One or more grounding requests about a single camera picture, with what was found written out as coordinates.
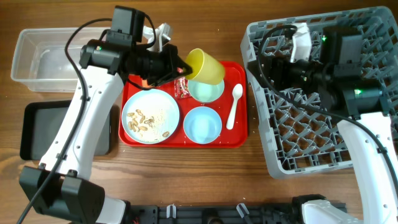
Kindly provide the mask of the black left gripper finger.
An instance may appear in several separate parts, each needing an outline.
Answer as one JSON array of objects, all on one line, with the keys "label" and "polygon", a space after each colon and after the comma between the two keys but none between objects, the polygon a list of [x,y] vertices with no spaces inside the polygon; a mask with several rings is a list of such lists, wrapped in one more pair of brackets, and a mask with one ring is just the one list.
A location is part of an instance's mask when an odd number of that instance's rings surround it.
[{"label": "black left gripper finger", "polygon": [[178,54],[174,55],[174,68],[176,70],[192,70],[192,67],[182,60]]},{"label": "black left gripper finger", "polygon": [[192,69],[189,70],[187,68],[177,68],[176,70],[166,74],[150,75],[149,78],[146,80],[146,82],[149,86],[161,86],[166,83],[172,82],[176,79],[179,79],[181,77],[190,75],[192,72],[193,72]]}]

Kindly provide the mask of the yellow plastic cup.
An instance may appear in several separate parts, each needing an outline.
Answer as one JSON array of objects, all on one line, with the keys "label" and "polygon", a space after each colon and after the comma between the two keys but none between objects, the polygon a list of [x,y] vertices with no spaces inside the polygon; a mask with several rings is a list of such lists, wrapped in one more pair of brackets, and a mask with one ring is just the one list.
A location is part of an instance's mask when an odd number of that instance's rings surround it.
[{"label": "yellow plastic cup", "polygon": [[202,49],[193,49],[187,55],[185,62],[192,68],[192,73],[185,76],[187,80],[218,85],[224,79],[224,66]]}]

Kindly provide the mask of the mint green bowl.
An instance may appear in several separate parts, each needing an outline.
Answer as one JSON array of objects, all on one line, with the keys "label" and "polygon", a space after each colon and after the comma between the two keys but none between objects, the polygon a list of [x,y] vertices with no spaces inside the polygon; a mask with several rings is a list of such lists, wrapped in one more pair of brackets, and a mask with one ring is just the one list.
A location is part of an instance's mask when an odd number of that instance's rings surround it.
[{"label": "mint green bowl", "polygon": [[195,100],[201,103],[212,103],[216,101],[224,92],[223,80],[217,85],[210,85],[189,80],[187,85],[189,94]]}]

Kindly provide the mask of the light blue bowl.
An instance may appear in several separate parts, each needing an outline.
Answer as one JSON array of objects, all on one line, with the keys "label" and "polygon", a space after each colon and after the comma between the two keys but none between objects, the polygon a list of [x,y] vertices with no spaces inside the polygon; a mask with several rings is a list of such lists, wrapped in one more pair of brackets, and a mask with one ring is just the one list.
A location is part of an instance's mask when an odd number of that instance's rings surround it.
[{"label": "light blue bowl", "polygon": [[183,121],[187,138],[197,144],[209,144],[219,137],[223,123],[220,115],[206,106],[190,110]]}]

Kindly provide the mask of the white plastic spoon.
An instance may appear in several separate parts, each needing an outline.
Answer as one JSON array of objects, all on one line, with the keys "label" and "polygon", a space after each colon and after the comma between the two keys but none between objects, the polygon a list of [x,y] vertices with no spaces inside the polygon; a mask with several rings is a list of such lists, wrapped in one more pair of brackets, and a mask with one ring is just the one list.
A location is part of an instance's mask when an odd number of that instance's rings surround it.
[{"label": "white plastic spoon", "polygon": [[242,95],[243,95],[243,86],[242,86],[242,84],[238,83],[234,86],[233,91],[232,91],[233,104],[231,106],[231,110],[229,112],[228,120],[226,123],[226,129],[228,129],[228,130],[232,130],[234,127],[237,104],[238,104],[239,99],[242,97]]}]

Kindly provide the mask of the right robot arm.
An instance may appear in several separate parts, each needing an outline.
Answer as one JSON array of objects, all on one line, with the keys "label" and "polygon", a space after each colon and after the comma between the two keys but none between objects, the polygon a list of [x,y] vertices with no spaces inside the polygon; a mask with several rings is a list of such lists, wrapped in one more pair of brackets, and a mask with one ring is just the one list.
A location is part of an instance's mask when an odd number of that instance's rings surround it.
[{"label": "right robot arm", "polygon": [[363,77],[363,35],[354,27],[328,26],[322,30],[320,48],[320,58],[313,61],[310,31],[304,23],[273,28],[259,45],[257,79],[281,98],[290,87],[319,95],[321,105],[313,111],[336,121],[353,163],[363,222],[396,223],[392,120],[382,85]]}]

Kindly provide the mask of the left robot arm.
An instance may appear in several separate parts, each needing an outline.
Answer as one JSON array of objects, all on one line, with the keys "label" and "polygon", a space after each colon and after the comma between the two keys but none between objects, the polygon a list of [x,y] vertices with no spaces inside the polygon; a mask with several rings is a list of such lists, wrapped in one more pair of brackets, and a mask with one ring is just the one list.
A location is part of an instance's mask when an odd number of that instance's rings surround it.
[{"label": "left robot arm", "polygon": [[153,52],[147,44],[91,40],[81,50],[78,84],[62,125],[37,168],[24,167],[19,183],[37,213],[76,223],[125,223],[128,201],[108,197],[90,181],[104,122],[130,75],[159,86],[191,74],[192,68],[168,44]]}]

